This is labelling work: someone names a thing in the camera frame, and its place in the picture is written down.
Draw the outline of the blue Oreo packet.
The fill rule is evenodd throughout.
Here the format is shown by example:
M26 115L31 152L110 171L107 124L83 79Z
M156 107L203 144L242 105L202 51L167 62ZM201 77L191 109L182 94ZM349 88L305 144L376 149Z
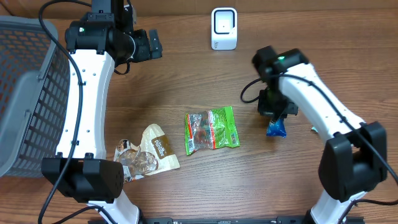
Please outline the blue Oreo packet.
M270 121L267 127L266 136L279 136L285 138L287 136L284 120L278 119L277 121Z

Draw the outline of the green snack bag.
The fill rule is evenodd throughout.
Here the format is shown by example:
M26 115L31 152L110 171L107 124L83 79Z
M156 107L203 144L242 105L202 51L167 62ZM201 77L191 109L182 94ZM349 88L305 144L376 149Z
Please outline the green snack bag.
M200 149L239 147L233 108L222 108L185 115L185 149L190 156Z

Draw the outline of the beige cookie bag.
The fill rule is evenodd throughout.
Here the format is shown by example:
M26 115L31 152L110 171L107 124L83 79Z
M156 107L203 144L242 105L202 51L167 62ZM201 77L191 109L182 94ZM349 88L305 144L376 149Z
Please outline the beige cookie bag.
M125 182L180 167L168 137L158 124L151 124L144 130L138 146L127 139L120 140L115 148L114 161L123 165Z

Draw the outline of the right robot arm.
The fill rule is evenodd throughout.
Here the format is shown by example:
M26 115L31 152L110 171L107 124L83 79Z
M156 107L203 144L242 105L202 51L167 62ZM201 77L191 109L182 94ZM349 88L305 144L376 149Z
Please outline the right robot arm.
M387 178L386 130L351 112L299 49L277 54L267 46L256 52L252 64L267 85L259 94L258 112L277 123L301 111L325 144L318 168L323 192L296 222L361 223L347 214Z

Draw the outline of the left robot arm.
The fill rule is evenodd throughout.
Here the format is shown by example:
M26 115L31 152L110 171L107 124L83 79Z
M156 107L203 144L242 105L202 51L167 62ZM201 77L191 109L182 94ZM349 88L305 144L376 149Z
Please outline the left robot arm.
M97 0L65 31L70 64L65 123L55 157L41 171L52 191L96 210L105 223L144 223L123 190L123 166L106 159L104 119L110 79L121 64L161 58L156 30L135 29L130 1Z

